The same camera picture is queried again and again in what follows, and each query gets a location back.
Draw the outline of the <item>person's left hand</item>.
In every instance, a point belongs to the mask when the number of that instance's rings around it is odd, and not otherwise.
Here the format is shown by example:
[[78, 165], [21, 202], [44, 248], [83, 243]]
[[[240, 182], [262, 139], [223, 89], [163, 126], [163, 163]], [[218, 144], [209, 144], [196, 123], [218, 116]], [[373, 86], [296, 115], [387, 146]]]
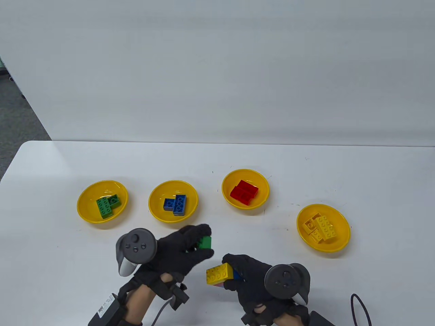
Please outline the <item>person's left hand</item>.
[[158, 297], [173, 296], [185, 303], [188, 299], [181, 284], [199, 263], [210, 259], [213, 249], [199, 249], [202, 238], [211, 236], [208, 224], [187, 225], [165, 237], [156, 239], [151, 231], [137, 228], [118, 239], [116, 258], [122, 277], [132, 278], [119, 290], [118, 298], [126, 302], [129, 292], [145, 285]]

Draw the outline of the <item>person's right hand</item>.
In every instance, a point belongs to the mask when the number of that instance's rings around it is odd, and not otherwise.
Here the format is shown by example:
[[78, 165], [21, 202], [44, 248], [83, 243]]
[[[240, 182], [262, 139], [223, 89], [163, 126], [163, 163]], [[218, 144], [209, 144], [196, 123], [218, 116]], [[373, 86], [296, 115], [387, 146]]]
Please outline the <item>person's right hand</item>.
[[246, 325], [308, 325], [310, 275], [299, 263], [272, 266], [248, 255], [226, 254], [227, 263], [240, 276], [224, 282], [235, 291]]

